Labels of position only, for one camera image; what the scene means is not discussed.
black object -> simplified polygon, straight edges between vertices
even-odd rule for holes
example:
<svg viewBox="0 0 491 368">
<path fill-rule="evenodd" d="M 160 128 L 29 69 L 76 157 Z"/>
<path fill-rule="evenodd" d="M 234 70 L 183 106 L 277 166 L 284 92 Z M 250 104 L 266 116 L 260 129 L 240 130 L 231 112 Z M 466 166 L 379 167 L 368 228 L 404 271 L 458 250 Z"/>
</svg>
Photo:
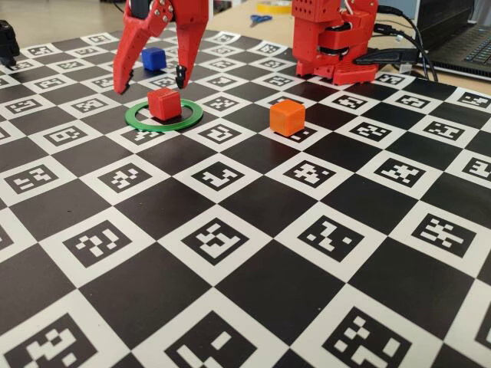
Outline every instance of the black object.
<svg viewBox="0 0 491 368">
<path fill-rule="evenodd" d="M 0 20 L 0 62 L 6 67 L 13 67 L 17 64 L 14 56 L 19 54 L 14 28 L 7 21 Z"/>
</svg>

orange cube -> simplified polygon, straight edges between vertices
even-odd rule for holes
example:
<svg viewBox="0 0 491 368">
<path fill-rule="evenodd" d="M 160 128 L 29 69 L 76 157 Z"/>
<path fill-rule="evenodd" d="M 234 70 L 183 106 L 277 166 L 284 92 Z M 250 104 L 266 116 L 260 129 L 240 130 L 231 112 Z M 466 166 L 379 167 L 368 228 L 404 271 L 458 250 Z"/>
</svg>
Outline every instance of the orange cube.
<svg viewBox="0 0 491 368">
<path fill-rule="evenodd" d="M 269 109 L 269 127 L 282 136 L 292 136 L 305 128 L 305 106 L 284 100 Z"/>
</svg>

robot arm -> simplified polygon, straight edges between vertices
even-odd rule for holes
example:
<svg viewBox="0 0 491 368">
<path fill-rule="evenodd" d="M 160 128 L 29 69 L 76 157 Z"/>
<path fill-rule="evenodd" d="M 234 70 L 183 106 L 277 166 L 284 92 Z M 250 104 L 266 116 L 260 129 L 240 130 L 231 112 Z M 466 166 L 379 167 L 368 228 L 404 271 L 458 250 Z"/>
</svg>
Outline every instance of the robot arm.
<svg viewBox="0 0 491 368">
<path fill-rule="evenodd" d="M 184 88 L 193 72 L 201 37 L 208 23 L 208 0 L 127 0 L 124 32 L 114 58 L 114 90 L 128 88 L 132 69 L 151 36 L 159 36 L 174 20 L 179 42 L 176 82 Z"/>
</svg>

red robot base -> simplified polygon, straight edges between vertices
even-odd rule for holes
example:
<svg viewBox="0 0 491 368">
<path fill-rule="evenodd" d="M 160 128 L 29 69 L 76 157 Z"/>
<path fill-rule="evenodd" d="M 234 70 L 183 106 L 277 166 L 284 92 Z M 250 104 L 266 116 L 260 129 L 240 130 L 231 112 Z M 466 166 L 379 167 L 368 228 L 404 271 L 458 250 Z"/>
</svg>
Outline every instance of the red robot base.
<svg viewBox="0 0 491 368">
<path fill-rule="evenodd" d="M 373 81 L 378 66 L 353 60 L 368 51 L 377 7 L 377 0 L 347 0 L 347 10 L 341 10 L 340 0 L 293 0 L 297 74 L 315 74 L 337 85 Z"/>
</svg>

red cube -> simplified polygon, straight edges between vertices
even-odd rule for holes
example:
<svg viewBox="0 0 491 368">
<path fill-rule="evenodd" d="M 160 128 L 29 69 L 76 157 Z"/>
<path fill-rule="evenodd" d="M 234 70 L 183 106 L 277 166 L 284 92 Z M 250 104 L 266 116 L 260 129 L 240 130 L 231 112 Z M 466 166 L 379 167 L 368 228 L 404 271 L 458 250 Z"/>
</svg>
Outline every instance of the red cube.
<svg viewBox="0 0 491 368">
<path fill-rule="evenodd" d="M 168 120 L 178 117 L 181 110 L 181 97 L 179 92 L 169 88 L 161 88 L 148 93 L 148 108 L 153 117 Z"/>
</svg>

